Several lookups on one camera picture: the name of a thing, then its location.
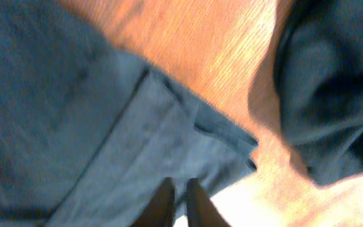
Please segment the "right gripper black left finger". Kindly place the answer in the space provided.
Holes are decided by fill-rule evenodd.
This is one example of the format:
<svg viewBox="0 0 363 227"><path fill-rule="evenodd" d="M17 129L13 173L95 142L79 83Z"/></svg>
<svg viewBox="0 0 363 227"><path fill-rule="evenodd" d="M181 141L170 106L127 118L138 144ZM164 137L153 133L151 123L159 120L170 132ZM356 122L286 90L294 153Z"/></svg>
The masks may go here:
<svg viewBox="0 0 363 227"><path fill-rule="evenodd" d="M172 179L166 177L130 227L172 227L175 213L175 187Z"/></svg>

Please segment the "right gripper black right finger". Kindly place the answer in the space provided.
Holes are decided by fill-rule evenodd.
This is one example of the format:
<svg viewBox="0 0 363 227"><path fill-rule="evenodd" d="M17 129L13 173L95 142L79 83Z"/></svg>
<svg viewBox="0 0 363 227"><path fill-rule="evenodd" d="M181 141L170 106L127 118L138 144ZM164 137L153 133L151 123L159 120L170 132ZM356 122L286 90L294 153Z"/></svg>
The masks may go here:
<svg viewBox="0 0 363 227"><path fill-rule="evenodd" d="M187 219L189 227L230 227L197 178L187 183Z"/></svg>

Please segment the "dark teal t-shirt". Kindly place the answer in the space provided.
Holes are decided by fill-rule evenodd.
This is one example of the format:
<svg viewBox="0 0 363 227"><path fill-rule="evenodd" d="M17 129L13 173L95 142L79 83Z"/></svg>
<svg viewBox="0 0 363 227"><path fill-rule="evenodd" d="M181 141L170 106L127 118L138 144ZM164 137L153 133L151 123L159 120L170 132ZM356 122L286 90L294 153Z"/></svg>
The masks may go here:
<svg viewBox="0 0 363 227"><path fill-rule="evenodd" d="M170 177L176 215L256 169L257 143L56 1L0 1L0 226L128 226Z"/></svg>

